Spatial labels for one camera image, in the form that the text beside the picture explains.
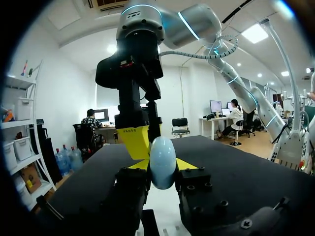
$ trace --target computer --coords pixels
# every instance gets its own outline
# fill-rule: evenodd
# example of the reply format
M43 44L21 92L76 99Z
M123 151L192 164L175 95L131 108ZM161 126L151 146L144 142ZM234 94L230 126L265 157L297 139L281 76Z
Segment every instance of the computer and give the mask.
M210 100L211 113L222 112L222 104L220 101Z
M227 108L230 109L231 112L233 111L233 107L232 107L232 103L231 102L227 103Z
M228 108L222 108L222 115L227 116L231 113L230 109Z
M95 110L94 116L99 122L109 121L108 109Z

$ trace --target desk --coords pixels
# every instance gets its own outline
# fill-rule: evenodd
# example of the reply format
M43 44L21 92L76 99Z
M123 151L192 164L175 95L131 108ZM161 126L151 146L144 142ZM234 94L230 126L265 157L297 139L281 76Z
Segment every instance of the desk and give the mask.
M211 139L214 140L215 139L215 122L216 121L220 121L220 120L228 120L230 118L227 118L227 117L220 117L220 118L213 118L213 119L210 119L210 120L207 120L206 118L200 118L201 120L201 135L203 135L203 122L204 121L211 121Z
M95 134L100 134L104 137L106 143L108 144L114 144L115 139L114 139L114 133L116 133L116 128L113 125L110 126L104 126L101 128L95 129Z

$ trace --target office chair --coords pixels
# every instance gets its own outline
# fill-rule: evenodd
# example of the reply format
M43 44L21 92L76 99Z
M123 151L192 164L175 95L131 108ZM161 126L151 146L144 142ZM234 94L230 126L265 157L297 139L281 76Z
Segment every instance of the office chair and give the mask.
M236 125L238 126L237 131L235 131L235 141L230 143L230 145L232 146L239 146L242 145L239 141L238 141L238 132L243 130L243 124L244 121L243 120L239 120L238 122L236 122Z
M183 135L190 134L190 131L188 129L188 120L187 118L180 118L180 119L172 119L172 135L179 136L180 138L183 137ZM186 127L186 129L176 129L174 130L174 127Z
M247 113L244 113L244 127L243 127L243 131L240 132L240 136L242 134L247 134L248 137L250 137L250 134L254 134L253 132L251 132L251 129L253 128L253 117L254 117L254 111L252 111L251 113L247 114Z
M88 159L99 149L94 140L94 133L87 124L74 124L73 127L76 134L77 147L80 149L82 156Z

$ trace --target water bottle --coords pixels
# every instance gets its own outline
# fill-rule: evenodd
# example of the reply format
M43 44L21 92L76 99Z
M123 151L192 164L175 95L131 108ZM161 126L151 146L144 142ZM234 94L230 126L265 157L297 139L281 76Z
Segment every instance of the water bottle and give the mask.
M73 171L77 171L83 165L81 151L79 149L74 150L74 147L71 147L71 149L72 149L72 153L70 155L70 158L71 158L72 169Z
M69 151L65 147L65 144L63 144L63 150L61 151L61 153L65 156L65 159L66 159L66 161L68 163L68 166L69 166L69 170L71 170L72 166L71 166L71 160L70 160L70 157L69 157Z
M56 153L55 158L56 158L60 173L62 176L66 176L69 174L69 165L66 161L65 156L59 152L59 148L57 148L56 151L57 153Z

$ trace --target man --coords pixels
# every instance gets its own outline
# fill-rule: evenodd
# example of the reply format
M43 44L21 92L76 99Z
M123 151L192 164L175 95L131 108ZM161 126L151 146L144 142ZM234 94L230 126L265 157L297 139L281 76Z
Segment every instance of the man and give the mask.
M312 75L311 79L311 100L315 101L315 72Z
M96 143L98 143L98 135L95 134L95 128L101 128L103 127L103 124L95 119L95 111L93 109L88 110L87 117L81 121L81 124L87 124L91 128L91 130L93 131L94 140Z

